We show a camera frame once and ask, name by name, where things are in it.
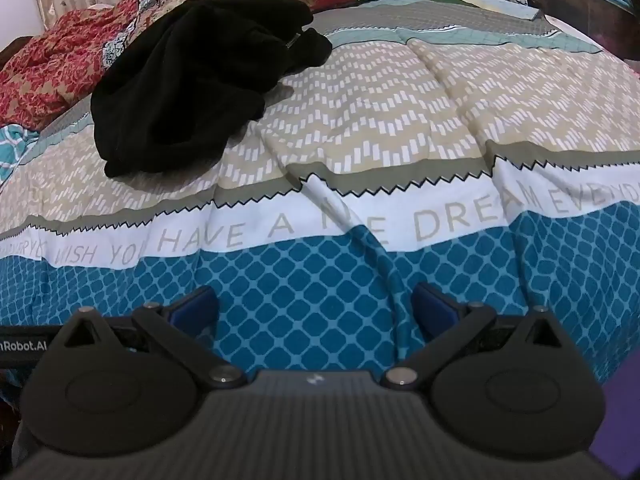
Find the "teal white patterned pillow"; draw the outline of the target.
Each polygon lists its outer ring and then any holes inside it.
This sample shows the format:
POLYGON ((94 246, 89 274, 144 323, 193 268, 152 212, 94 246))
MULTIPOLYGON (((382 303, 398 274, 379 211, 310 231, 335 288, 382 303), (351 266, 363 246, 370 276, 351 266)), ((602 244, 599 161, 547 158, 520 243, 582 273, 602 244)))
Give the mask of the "teal white patterned pillow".
POLYGON ((11 124, 0 128, 0 184, 12 176, 32 144, 39 139, 39 133, 11 124))

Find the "patterned bedsheet with text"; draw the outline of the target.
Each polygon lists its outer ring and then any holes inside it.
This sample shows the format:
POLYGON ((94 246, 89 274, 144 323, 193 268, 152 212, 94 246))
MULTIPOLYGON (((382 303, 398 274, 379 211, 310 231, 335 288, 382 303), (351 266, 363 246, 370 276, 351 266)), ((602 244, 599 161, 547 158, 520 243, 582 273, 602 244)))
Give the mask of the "patterned bedsheet with text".
POLYGON ((600 379, 639 347, 639 77, 563 23, 428 0, 324 11, 212 166, 110 179, 90 117, 1 188, 1 321, 124 315, 209 286, 202 337, 244 370, 380 372, 427 282, 550 309, 600 379))

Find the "black pants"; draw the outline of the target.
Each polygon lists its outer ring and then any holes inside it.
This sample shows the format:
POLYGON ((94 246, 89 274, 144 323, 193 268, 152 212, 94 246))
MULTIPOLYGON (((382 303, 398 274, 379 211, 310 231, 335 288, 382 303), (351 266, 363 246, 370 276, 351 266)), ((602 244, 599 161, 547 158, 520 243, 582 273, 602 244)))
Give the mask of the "black pants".
POLYGON ((91 95, 110 178, 167 174, 221 158, 264 116, 286 76, 323 65, 331 41, 297 0, 188 0, 125 48, 91 95))

